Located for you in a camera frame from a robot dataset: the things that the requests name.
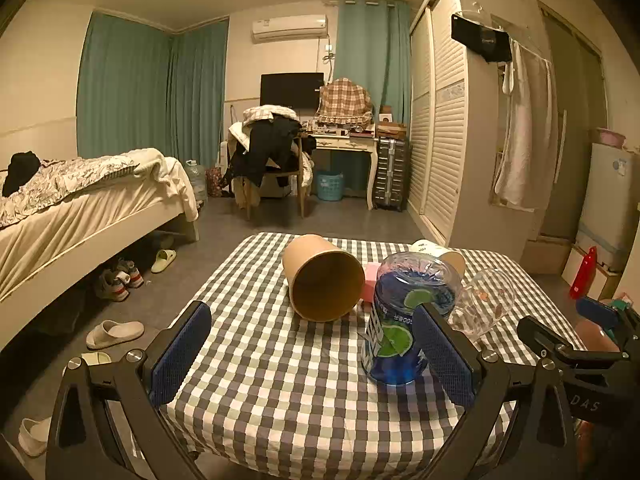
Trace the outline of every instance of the white bed frame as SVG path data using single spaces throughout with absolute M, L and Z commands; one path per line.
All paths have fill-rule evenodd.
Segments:
M 93 233 L 32 272 L 0 302 L 0 350 L 41 310 L 98 265 L 129 244 L 167 224 L 164 230 L 199 238 L 175 196 L 137 211 Z

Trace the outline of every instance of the pink sponge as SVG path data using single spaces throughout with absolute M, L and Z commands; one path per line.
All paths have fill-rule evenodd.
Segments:
M 363 301 L 373 303 L 373 291 L 376 288 L 376 276 L 380 264 L 365 264 L 364 266 L 364 285 L 360 297 Z

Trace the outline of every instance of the bag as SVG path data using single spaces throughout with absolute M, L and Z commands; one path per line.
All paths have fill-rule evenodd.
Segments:
M 222 196 L 222 172 L 220 168 L 209 168 L 204 172 L 207 181 L 207 194 L 214 198 Z
M 485 61 L 511 61 L 509 35 L 502 30 L 451 15 L 451 39 L 469 47 Z

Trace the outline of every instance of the paper cup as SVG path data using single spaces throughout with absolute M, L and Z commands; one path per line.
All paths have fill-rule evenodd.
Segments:
M 412 253 L 427 253 L 431 256 L 435 256 L 443 262 L 447 262 L 449 265 L 453 266 L 461 279 L 465 277 L 465 257 L 457 251 L 447 249 L 446 247 L 434 244 L 428 240 L 418 240 L 415 244 L 409 246 L 409 250 Z
M 309 321 L 333 321 L 360 299 L 362 264 L 318 235 L 303 235 L 285 247 L 282 266 L 293 310 Z

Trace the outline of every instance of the door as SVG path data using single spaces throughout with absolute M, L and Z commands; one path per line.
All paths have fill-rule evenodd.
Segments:
M 411 177 L 408 202 L 418 214 L 424 211 L 424 181 L 430 129 L 430 12 L 428 8 L 425 10 L 411 34 Z
M 566 110 L 564 148 L 542 235 L 575 240 L 591 163 L 595 128 L 607 125 L 600 56 L 567 25 L 543 11 L 556 74 L 558 124 Z
M 447 240 L 458 206 L 465 147 L 465 58 L 451 39 L 451 15 L 458 0 L 436 0 L 431 7 L 435 106 L 426 176 L 424 215 Z

